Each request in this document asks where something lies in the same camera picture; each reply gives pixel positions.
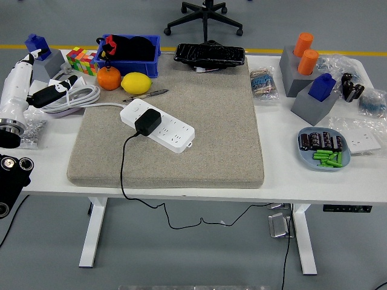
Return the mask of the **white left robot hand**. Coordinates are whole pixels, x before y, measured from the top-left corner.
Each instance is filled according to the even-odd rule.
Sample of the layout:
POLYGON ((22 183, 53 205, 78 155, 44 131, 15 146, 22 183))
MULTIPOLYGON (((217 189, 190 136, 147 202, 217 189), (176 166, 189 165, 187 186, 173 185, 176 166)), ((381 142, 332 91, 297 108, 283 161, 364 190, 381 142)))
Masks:
POLYGON ((56 85, 29 95, 34 61, 47 51, 44 48, 28 53, 9 73, 1 95, 1 124, 24 123, 24 112, 30 105, 43 108, 65 96, 77 82, 78 76, 70 76, 56 85))

